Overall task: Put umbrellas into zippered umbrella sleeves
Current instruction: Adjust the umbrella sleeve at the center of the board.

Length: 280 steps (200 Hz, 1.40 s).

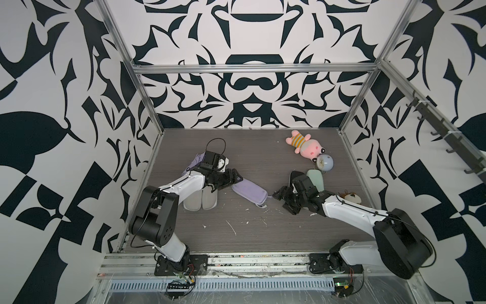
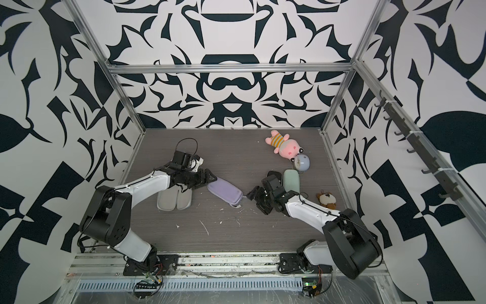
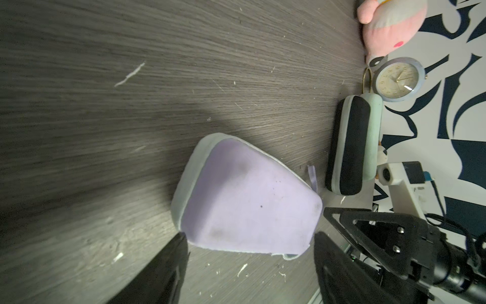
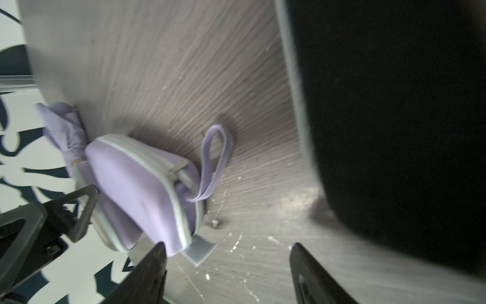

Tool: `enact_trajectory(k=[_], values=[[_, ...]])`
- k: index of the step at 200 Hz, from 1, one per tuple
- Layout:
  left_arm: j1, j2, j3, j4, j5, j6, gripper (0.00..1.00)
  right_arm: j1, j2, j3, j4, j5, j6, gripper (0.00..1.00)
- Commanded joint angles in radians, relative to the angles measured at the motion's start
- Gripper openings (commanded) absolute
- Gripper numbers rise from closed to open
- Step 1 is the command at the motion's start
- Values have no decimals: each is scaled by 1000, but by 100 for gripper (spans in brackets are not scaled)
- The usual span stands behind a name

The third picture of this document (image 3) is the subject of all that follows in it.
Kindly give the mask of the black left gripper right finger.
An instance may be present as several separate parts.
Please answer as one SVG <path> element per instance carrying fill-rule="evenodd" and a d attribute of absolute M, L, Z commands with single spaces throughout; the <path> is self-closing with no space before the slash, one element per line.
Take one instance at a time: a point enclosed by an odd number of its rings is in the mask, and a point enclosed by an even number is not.
<path fill-rule="evenodd" d="M 383 292 L 323 232 L 314 237 L 314 259 L 324 303 L 383 303 Z"/>

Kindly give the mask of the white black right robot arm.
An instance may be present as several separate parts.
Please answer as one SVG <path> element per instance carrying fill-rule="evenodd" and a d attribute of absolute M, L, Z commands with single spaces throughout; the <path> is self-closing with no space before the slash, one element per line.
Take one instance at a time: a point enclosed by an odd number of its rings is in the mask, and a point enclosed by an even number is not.
<path fill-rule="evenodd" d="M 466 233 L 462 249 L 413 215 L 326 207 L 323 216 L 354 248 L 418 291 L 427 294 L 435 286 L 470 303 L 485 303 L 482 238 Z"/>

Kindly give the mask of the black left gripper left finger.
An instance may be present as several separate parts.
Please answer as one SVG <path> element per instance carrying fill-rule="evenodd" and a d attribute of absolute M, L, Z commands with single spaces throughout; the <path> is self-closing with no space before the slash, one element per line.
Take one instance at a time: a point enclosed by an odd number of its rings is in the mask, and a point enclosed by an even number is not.
<path fill-rule="evenodd" d="M 109 303 L 178 303 L 189 250 L 186 235 L 171 241 Z"/>

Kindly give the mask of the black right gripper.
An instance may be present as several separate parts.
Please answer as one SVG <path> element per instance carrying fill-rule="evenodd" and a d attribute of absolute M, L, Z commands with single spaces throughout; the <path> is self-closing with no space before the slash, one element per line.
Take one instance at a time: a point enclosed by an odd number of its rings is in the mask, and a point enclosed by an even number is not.
<path fill-rule="evenodd" d="M 413 215 L 326 207 L 323 216 L 345 239 L 396 277 L 424 288 L 448 275 L 440 232 Z"/>

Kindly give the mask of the lavender umbrella case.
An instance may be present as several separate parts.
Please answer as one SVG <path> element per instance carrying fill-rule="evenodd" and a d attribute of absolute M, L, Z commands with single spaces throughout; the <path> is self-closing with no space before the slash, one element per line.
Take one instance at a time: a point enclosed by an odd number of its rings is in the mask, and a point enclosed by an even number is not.
<path fill-rule="evenodd" d="M 223 133 L 202 138 L 178 182 L 172 220 L 190 244 L 292 260 L 310 246 L 323 204 L 290 168 Z"/>

